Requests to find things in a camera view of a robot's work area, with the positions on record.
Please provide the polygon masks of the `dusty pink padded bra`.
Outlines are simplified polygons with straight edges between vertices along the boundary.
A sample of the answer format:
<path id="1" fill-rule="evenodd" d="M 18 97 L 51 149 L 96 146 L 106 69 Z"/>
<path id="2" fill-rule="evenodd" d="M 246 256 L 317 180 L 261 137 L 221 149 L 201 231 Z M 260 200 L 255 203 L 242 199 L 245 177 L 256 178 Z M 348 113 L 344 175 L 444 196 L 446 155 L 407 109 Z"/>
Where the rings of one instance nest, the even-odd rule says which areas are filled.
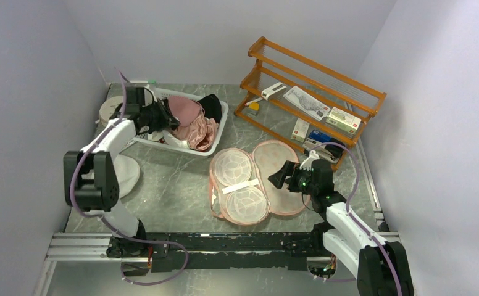
<path id="1" fill-rule="evenodd" d="M 180 122 L 180 126 L 186 127 L 192 124 L 201 113 L 201 105 L 194 100 L 181 96 L 167 98 L 172 115 Z"/>

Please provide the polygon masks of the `floral mesh laundry bag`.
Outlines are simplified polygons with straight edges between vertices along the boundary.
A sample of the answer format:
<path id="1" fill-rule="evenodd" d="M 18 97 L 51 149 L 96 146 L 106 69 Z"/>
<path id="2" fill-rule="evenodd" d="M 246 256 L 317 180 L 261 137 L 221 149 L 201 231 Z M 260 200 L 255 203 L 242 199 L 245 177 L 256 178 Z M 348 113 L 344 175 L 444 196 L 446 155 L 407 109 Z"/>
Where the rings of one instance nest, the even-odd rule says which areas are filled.
<path id="1" fill-rule="evenodd" d="M 293 216 L 305 206 L 300 193 L 277 189 L 268 180 L 286 161 L 298 163 L 295 151 L 277 141 L 264 141 L 251 153 L 228 148 L 216 153 L 209 167 L 211 214 L 240 226 L 261 223 L 269 214 Z"/>

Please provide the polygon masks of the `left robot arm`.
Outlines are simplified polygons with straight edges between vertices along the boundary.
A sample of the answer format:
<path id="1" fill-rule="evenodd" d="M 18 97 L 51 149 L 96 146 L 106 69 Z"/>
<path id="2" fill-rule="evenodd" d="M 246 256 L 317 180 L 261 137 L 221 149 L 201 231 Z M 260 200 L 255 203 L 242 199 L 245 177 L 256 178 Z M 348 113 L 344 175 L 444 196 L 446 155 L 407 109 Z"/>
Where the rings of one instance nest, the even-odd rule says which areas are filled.
<path id="1" fill-rule="evenodd" d="M 79 151 L 63 158 L 65 201 L 85 218 L 97 218 L 113 233 L 107 248 L 110 258 L 138 257 L 152 253 L 143 222 L 120 201 L 114 160 L 135 136 L 177 126 L 166 101 L 149 86 L 124 83 L 123 99 L 106 127 Z"/>

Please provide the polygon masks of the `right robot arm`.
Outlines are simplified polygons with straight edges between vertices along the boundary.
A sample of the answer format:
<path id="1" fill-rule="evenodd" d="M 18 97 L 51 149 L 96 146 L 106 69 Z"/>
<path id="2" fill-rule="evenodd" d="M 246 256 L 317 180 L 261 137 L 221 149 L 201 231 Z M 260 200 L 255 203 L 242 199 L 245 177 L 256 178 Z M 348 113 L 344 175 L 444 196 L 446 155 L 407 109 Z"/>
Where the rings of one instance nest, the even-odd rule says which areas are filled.
<path id="1" fill-rule="evenodd" d="M 299 164 L 286 161 L 268 177 L 272 185 L 310 197 L 323 221 L 315 224 L 308 243 L 317 255 L 328 252 L 352 273 L 360 295 L 414 295 L 404 246 L 373 231 L 335 190 L 333 171 L 324 159 Z"/>

